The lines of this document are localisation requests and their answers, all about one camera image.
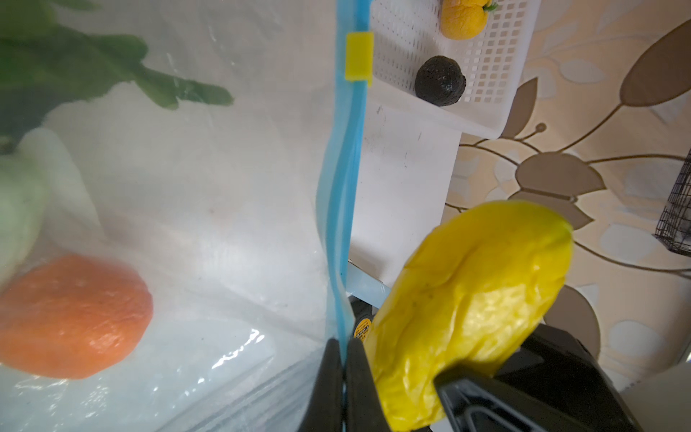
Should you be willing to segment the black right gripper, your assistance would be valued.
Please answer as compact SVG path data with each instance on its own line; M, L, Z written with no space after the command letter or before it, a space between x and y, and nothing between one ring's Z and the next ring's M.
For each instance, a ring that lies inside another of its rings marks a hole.
M540 324L495 377L458 365L435 389L454 431L640 431L597 361Z

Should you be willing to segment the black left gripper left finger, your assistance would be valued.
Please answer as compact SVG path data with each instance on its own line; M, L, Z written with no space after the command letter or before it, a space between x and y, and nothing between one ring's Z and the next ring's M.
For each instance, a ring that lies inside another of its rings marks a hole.
M311 399L299 432L343 430L344 371L339 342L331 338L325 347Z

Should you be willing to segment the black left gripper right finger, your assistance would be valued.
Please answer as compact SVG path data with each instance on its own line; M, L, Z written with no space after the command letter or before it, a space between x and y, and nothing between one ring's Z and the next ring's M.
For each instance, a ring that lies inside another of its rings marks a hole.
M359 338L347 345L345 362L345 431L391 432L381 408L365 347Z

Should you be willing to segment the yellow corn toy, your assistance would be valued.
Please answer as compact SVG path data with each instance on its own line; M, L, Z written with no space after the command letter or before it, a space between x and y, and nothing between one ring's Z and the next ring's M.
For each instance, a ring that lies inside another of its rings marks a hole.
M435 378L454 365L493 375L554 304L573 228L523 201L483 203L430 232L374 317L365 352L394 431L444 417Z

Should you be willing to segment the orange toy fruit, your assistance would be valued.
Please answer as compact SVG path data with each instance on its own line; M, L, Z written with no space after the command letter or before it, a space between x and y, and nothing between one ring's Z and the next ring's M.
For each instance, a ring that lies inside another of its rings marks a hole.
M85 379L129 356L153 314L153 297L136 271L61 257L1 293L1 363L27 374Z

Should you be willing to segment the clear zip bag blue zipper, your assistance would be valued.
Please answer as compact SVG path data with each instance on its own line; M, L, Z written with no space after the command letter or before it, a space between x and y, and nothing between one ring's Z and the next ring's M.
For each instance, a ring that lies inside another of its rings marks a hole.
M122 362L85 379L2 365L5 431L295 431L334 338L368 82L347 40L367 1L95 1L56 10L131 34L146 67L221 86L230 106L167 110L133 83L51 111L23 145L50 178L16 278L68 255L126 266L154 314Z

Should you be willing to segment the yellow orange with green stem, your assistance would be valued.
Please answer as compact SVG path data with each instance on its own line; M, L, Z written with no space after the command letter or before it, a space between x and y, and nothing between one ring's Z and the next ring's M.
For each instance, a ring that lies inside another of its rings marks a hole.
M453 41L469 40L486 27L489 14L498 8L496 1L443 0L440 12L440 31Z

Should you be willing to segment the white radish with green leaves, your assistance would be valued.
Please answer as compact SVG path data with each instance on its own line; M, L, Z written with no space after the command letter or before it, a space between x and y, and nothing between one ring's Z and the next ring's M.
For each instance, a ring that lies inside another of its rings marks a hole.
M133 83L154 104L182 101L230 106L212 84L148 68L149 48L131 34L84 33L58 22L56 10L99 9L95 1L4 1L1 4L1 281L30 255L48 207L50 178L23 140L63 104L90 102Z

